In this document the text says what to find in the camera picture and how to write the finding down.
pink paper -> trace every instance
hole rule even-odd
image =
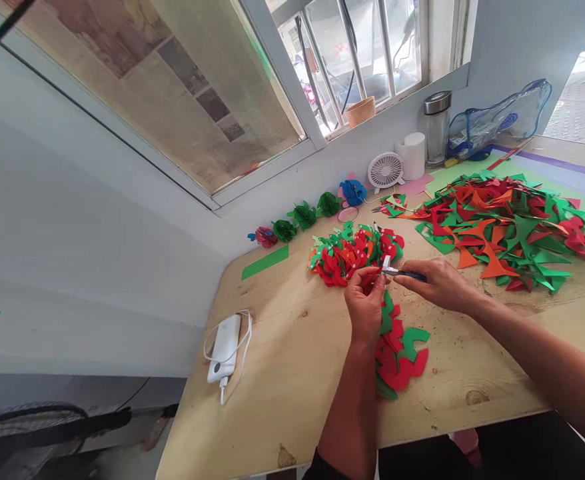
[[[434,180],[434,177],[427,173],[423,177],[419,177],[417,180],[409,181],[405,185],[399,187],[399,193],[404,193],[407,198],[414,197],[418,193],[422,193],[426,190],[426,184]]]

dark pant leg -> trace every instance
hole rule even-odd
[[[477,472],[447,435],[379,450],[379,479],[467,480]]]
[[[555,411],[477,429],[485,478],[585,479],[585,443]]]

green paper flower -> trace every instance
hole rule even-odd
[[[288,220],[277,220],[273,224],[273,233],[275,237],[283,243],[288,243],[297,234],[297,229]]]
[[[324,217],[334,217],[341,210],[341,202],[330,192],[325,192],[319,197],[317,214]]]
[[[310,208],[305,200],[303,205],[295,205],[294,209],[289,211],[287,215],[293,218],[292,224],[295,227],[299,224],[301,231],[306,231],[317,221],[316,209]]]

flower pot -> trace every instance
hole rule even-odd
[[[374,97],[363,99],[346,110],[346,120],[350,128],[355,128],[360,123],[374,117]]]

hand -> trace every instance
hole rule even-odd
[[[351,344],[357,343],[373,349],[377,344],[379,327],[381,326],[381,303],[384,299],[386,284],[390,283],[390,280],[386,275],[378,275],[368,296],[364,294],[361,282],[368,275],[380,271],[381,269],[377,267],[364,267],[356,270],[344,292],[352,323]]]
[[[428,283],[405,275],[397,275],[394,281],[446,310],[472,316],[479,307],[490,300],[443,258],[428,261],[408,260],[402,266],[402,270],[426,275]]]

